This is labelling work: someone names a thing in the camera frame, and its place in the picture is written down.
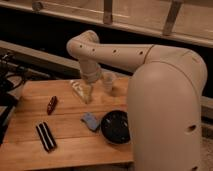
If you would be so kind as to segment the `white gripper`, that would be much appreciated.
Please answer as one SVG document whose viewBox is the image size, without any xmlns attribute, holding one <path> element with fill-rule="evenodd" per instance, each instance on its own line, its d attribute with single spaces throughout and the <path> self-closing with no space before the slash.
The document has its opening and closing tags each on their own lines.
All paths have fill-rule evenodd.
<svg viewBox="0 0 213 171">
<path fill-rule="evenodd" d="M 94 61 L 81 61 L 80 62 L 80 74 L 81 78 L 88 84 L 82 84 L 82 89 L 85 93 L 88 93 L 89 100 L 92 99 L 93 85 L 101 77 L 101 67 Z"/>
</svg>

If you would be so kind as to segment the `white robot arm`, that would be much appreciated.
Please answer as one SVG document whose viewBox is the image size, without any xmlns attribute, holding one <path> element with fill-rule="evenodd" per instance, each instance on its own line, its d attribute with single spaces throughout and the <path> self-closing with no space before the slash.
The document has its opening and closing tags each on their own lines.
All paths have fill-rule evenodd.
<svg viewBox="0 0 213 171">
<path fill-rule="evenodd" d="M 156 44 L 101 44 L 91 30 L 70 39 L 82 78 L 101 63 L 133 74 L 127 113 L 135 171 L 202 171 L 201 96 L 207 67 L 196 52 Z"/>
</svg>

